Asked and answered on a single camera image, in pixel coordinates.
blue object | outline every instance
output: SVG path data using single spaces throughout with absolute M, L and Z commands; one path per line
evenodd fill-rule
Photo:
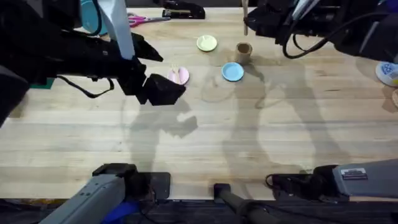
M 80 3 L 81 3 L 81 23 L 88 32 L 94 32 L 98 27 L 98 16 L 94 3 L 92 0 L 80 0 Z M 102 19 L 102 29 L 99 34 L 104 35 L 108 32 L 108 30 L 106 29 L 104 18 L 102 18 L 102 16 L 101 19 Z
M 101 224 L 123 224 L 123 217 L 138 212 L 137 202 L 120 203 L 112 212 L 108 213 Z
M 226 63 L 221 69 L 221 72 L 223 73 L 223 77 L 230 82 L 239 81 L 244 74 L 243 67 L 235 62 Z

sticker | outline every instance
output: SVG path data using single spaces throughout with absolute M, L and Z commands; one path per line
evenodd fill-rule
M 340 170 L 343 180 L 367 180 L 368 175 L 364 168 Z

black stapler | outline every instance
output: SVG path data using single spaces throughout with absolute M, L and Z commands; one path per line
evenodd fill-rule
M 205 19 L 205 9 L 197 4 L 179 1 L 165 0 L 163 1 L 162 17 L 170 17 L 172 19 Z

black cable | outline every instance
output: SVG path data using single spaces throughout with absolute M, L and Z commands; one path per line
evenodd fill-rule
M 354 19 L 340 25 L 339 27 L 337 27 L 334 31 L 330 32 L 326 37 L 324 37 L 321 41 L 319 41 L 317 44 L 315 44 L 314 46 L 312 46 L 311 48 L 309 48 L 308 50 L 305 50 L 303 53 L 298 54 L 298 55 L 289 55 L 289 53 L 287 53 L 287 43 L 289 42 L 290 36 L 293 33 L 293 28 L 295 27 L 295 25 L 298 23 L 299 20 L 296 20 L 292 27 L 290 28 L 290 32 L 289 35 L 287 36 L 287 38 L 285 39 L 285 42 L 282 46 L 282 51 L 285 55 L 285 57 L 290 58 L 290 59 L 296 59 L 296 58 L 300 58 L 303 57 L 304 55 L 307 55 L 311 52 L 314 52 L 320 48 L 322 48 L 334 35 L 336 35 L 337 33 L 339 33 L 339 31 L 341 31 L 342 29 L 345 29 L 346 27 L 350 26 L 351 24 L 358 22 L 362 19 L 366 19 L 369 17 L 373 17 L 373 16 L 388 16 L 390 15 L 390 13 L 386 13 L 386 12 L 372 12 L 372 13 L 368 13 L 368 14 L 364 14 L 362 16 L 358 16 L 355 17 Z
M 300 46 L 299 43 L 297 42 L 296 36 L 297 36 L 297 34 L 294 34 L 294 35 L 293 35 L 293 44 L 296 46 L 296 48 L 298 48 L 298 49 L 300 49 L 300 50 L 302 50 L 302 51 L 306 51 L 306 50 L 304 50 L 303 48 L 301 48 L 301 46 Z
M 272 177 L 272 176 L 273 176 L 273 174 L 267 175 L 267 176 L 266 176 L 266 181 L 265 181 L 265 183 L 266 183 L 266 185 L 267 185 L 268 188 L 274 190 L 274 189 L 276 189 L 276 187 L 268 182 L 268 179 L 269 179 L 270 177 Z
M 57 78 L 63 80 L 63 81 L 66 82 L 68 85 L 70 85 L 70 86 L 72 86 L 72 87 L 75 87 L 76 89 L 80 90 L 82 93 L 84 93 L 87 97 L 89 97 L 89 98 L 91 98 L 91 99 L 97 98 L 97 97 L 99 97 L 99 96 L 101 96 L 101 95 L 103 95 L 103 94 L 105 94 L 105 93 L 107 93 L 107 92 L 109 92 L 109 91 L 114 90 L 114 83 L 113 83 L 112 79 L 110 79 L 110 78 L 107 78 L 107 80 L 108 80 L 108 82 L 109 82 L 109 89 L 103 91 L 102 93 L 97 93 L 97 94 L 95 94 L 95 93 L 90 93 L 89 91 L 85 90 L 83 87 L 77 85 L 76 83 L 73 83 L 72 81 L 70 81 L 70 80 L 67 79 L 66 77 L 63 77 L 63 76 L 61 76 L 61 75 L 57 75 Z
M 148 188 L 149 188 L 149 190 L 150 190 L 150 192 L 151 192 L 153 205 L 151 206 L 150 209 L 148 209 L 148 211 L 147 211 L 146 213 L 144 213 L 144 212 L 142 211 L 141 206 L 139 205 L 139 206 L 138 206 L 138 211 L 139 211 L 139 213 L 141 214 L 142 217 L 144 217 L 146 220 L 150 221 L 151 223 L 153 223 L 153 224 L 164 224 L 164 223 L 159 223 L 159 222 L 157 222 L 157 221 L 155 221 L 155 220 L 153 220 L 153 219 L 151 219 L 151 218 L 149 218 L 149 217 L 147 216 L 147 214 L 148 214 L 150 211 L 152 211 L 154 208 L 158 208 L 158 207 L 159 207 L 159 203 L 158 203 L 158 201 L 157 201 L 157 199 L 156 199 L 156 191 L 152 188 L 151 185 L 149 185 Z M 170 223 L 168 223 L 168 224 L 177 224 L 177 223 L 182 223 L 182 222 L 181 222 L 181 221 L 174 221 L 174 222 L 170 222 Z

wooden table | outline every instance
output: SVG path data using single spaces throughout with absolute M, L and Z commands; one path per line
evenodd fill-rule
M 134 12 L 159 16 L 161 9 Z M 68 198 L 100 165 L 128 162 L 170 172 L 170 198 L 211 198 L 214 183 L 228 182 L 245 198 L 270 199 L 267 174 L 398 157 L 398 110 L 392 89 L 374 74 L 377 62 L 332 45 L 288 60 L 273 39 L 243 36 L 242 9 L 206 13 L 206 20 L 134 29 L 165 59 L 142 60 L 147 74 L 165 75 L 172 65 L 191 72 L 174 106 L 140 106 L 120 88 L 91 100 L 61 80 L 30 90 L 21 117 L 0 129 L 0 197 Z M 203 34 L 218 39 L 215 51 L 197 49 Z M 298 40 L 309 46 L 317 39 Z M 253 46 L 252 65 L 230 83 L 221 66 L 238 42 Z M 108 87 L 73 80 L 91 91 Z

